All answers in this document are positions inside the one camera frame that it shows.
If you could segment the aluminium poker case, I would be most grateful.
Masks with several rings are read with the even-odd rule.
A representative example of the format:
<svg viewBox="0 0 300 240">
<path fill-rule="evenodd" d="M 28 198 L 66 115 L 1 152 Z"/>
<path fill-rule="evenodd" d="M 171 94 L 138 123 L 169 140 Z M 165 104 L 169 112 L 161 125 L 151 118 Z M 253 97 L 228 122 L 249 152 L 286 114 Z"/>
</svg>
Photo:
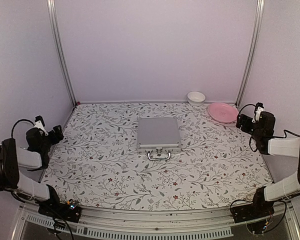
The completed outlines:
<svg viewBox="0 0 300 240">
<path fill-rule="evenodd" d="M 181 135 L 174 116 L 138 119 L 136 149 L 150 161 L 168 161 L 181 152 Z"/>
</svg>

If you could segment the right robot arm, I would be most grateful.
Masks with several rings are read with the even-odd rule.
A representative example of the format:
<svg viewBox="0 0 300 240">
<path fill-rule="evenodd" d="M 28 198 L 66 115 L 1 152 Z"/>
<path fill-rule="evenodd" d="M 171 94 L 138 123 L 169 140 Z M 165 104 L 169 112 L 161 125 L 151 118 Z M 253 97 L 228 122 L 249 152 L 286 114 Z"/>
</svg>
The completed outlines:
<svg viewBox="0 0 300 240">
<path fill-rule="evenodd" d="M 256 150 L 262 155 L 285 156 L 298 159 L 295 173 L 272 185 L 256 190 L 248 213 L 252 218 L 259 218 L 274 202 L 300 195 L 300 135 L 288 130 L 283 132 L 294 136 L 288 138 L 274 136 L 276 118 L 267 111 L 256 113 L 254 117 L 245 114 L 237 116 L 236 127 L 250 135 L 255 141 Z"/>
</svg>

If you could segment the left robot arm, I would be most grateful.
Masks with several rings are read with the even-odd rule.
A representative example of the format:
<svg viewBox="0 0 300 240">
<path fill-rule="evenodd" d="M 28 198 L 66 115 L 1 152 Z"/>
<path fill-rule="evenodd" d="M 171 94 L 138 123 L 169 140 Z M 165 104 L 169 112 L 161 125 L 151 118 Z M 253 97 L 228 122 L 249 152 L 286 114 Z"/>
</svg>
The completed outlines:
<svg viewBox="0 0 300 240">
<path fill-rule="evenodd" d="M 42 127 L 28 130 L 27 149 L 17 147 L 13 137 L 3 140 L 0 143 L 0 192 L 11 193 L 12 197 L 21 203 L 34 201 L 44 205 L 53 217 L 60 217 L 65 210 L 56 190 L 24 175 L 19 167 L 29 171 L 47 169 L 51 147 L 63 139 L 62 127 L 57 125 L 47 133 Z"/>
</svg>

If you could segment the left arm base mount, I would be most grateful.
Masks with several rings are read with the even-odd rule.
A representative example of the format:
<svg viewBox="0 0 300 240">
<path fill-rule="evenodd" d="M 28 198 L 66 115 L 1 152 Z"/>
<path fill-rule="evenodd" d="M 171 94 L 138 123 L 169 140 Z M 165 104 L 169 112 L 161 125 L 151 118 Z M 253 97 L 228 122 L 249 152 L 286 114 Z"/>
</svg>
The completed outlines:
<svg viewBox="0 0 300 240">
<path fill-rule="evenodd" d="M 67 202 L 40 202 L 38 213 L 54 219 L 78 223 L 81 217 L 82 208 L 77 200 L 70 199 Z"/>
</svg>

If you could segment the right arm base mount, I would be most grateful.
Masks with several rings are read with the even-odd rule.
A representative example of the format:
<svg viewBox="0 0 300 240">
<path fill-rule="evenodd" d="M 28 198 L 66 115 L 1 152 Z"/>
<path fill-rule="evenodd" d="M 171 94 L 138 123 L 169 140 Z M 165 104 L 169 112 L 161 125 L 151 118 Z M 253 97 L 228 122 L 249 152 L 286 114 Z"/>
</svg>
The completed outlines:
<svg viewBox="0 0 300 240">
<path fill-rule="evenodd" d="M 272 215 L 273 206 L 274 201 L 237 199 L 231 203 L 229 211 L 235 223 L 242 223 Z"/>
</svg>

